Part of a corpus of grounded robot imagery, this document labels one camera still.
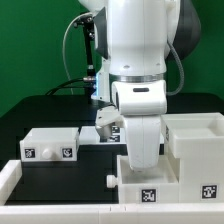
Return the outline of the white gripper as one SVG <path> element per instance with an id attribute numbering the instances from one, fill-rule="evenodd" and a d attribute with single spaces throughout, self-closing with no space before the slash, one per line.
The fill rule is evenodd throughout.
<path id="1" fill-rule="evenodd" d="M 130 116 L 123 122 L 130 168 L 143 171 L 156 166 L 160 148 L 160 117 Z"/>

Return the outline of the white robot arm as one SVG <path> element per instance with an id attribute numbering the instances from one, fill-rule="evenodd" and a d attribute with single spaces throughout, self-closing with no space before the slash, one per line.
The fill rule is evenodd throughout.
<path id="1" fill-rule="evenodd" d="M 197 46 L 197 12 L 191 0 L 78 1 L 93 17 L 95 49 L 108 62 L 110 104 L 97 111 L 96 129 L 107 138 L 112 125 L 121 126 L 130 168 L 154 167 L 167 112 L 166 59 Z"/>

